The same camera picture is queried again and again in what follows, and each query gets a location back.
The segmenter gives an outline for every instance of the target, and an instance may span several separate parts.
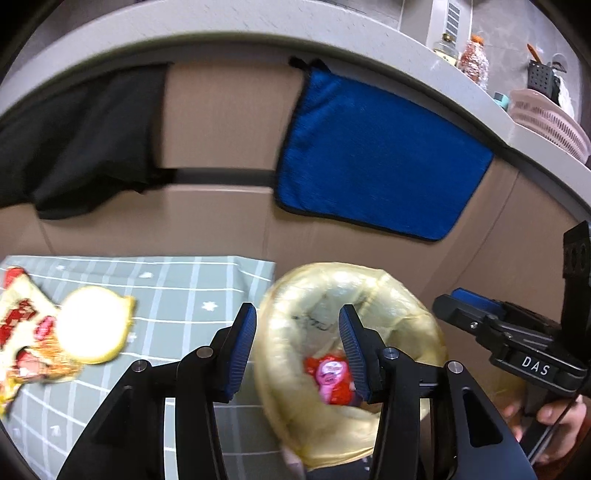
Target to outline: plastic bottle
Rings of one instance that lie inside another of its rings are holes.
[[[472,35],[457,67],[483,90],[486,90],[488,84],[488,60],[484,53],[484,40],[482,37]]]
[[[441,40],[436,42],[433,46],[433,51],[454,67],[457,65],[457,59],[460,56],[460,53],[453,45],[453,42],[455,41],[456,39],[449,33],[444,33],[441,36]]]

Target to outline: pink basket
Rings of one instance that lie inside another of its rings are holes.
[[[558,145],[581,163],[591,153],[591,142],[584,130],[546,95],[535,90],[513,90],[509,115],[515,123]]]

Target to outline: finger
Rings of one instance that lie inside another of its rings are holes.
[[[552,425],[558,420],[567,404],[564,402],[555,402],[543,407],[538,412],[538,421]],[[544,411],[549,407],[552,412]],[[560,427],[555,432],[548,448],[538,459],[538,463],[545,464],[554,462],[566,456],[577,442],[577,436],[584,422],[587,413],[587,407],[582,398],[577,399],[577,403],[566,413],[560,421]]]
[[[509,420],[516,415],[524,406],[524,399],[521,395],[507,393],[495,399],[495,405],[503,418]]]
[[[550,440],[550,444],[544,450],[544,453],[537,459],[537,463],[545,465],[546,463],[552,463],[564,458],[575,446],[578,434],[578,430],[561,425],[555,432],[552,440]]]
[[[538,421],[544,425],[553,425],[558,421],[558,418],[563,414],[569,403],[570,400],[558,400],[545,405],[536,415]],[[586,413],[587,407],[583,402],[583,397],[579,397],[564,418],[560,420],[560,424],[576,428],[578,431],[583,424]]]
[[[515,439],[520,442],[523,438],[523,427],[521,425],[514,425],[511,427],[511,432],[513,432]]]

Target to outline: snack package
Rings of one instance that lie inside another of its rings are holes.
[[[355,402],[355,384],[345,358],[325,355],[309,357],[304,361],[306,373],[314,377],[322,401],[328,405],[352,405]]]
[[[69,380],[82,365],[60,346],[58,309],[22,268],[9,268],[0,298],[0,416],[19,387],[35,380]]]
[[[0,417],[23,383],[71,380],[84,364],[107,362],[125,344],[135,304],[131,297],[83,287],[69,294],[59,309],[20,267],[8,268],[4,288]]]

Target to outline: metal screw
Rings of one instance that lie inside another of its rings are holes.
[[[449,362],[447,364],[447,367],[449,371],[454,374],[461,374],[464,371],[464,366],[460,362],[456,362],[455,360],[453,362]]]
[[[131,369],[134,372],[143,372],[148,368],[148,362],[146,360],[136,360],[132,365]]]
[[[384,349],[383,354],[384,357],[386,357],[388,360],[396,360],[400,355],[400,352],[395,348],[389,346]]]
[[[209,358],[213,355],[213,348],[210,346],[202,346],[199,350],[197,350],[197,356],[199,358]]]

